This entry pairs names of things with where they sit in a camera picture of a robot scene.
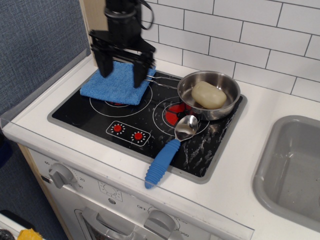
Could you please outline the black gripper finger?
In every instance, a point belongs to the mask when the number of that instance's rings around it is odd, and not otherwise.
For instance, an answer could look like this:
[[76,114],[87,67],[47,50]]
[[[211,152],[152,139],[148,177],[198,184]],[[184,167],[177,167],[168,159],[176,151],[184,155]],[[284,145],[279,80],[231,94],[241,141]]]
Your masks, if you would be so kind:
[[148,73],[148,65],[145,62],[136,61],[133,64],[134,88],[138,88]]
[[113,71],[113,58],[100,50],[94,51],[95,60],[99,68],[100,74],[106,78]]

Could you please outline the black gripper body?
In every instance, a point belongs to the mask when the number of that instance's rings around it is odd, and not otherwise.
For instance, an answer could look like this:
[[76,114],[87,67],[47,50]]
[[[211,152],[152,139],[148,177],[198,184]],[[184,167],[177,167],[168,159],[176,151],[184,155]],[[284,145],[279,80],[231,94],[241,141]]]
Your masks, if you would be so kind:
[[113,58],[127,62],[154,64],[155,48],[142,39],[142,13],[140,11],[105,11],[108,30],[91,30],[91,49],[100,50]]

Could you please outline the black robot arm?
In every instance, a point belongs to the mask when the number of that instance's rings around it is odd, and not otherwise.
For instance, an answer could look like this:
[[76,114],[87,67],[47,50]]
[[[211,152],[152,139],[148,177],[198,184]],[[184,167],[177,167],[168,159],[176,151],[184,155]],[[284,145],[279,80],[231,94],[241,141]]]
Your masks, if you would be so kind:
[[144,0],[107,0],[104,14],[108,30],[91,30],[91,50],[103,77],[113,71],[113,60],[120,59],[133,64],[134,87],[138,88],[154,64],[156,48],[146,42],[141,34],[142,5],[152,8]]

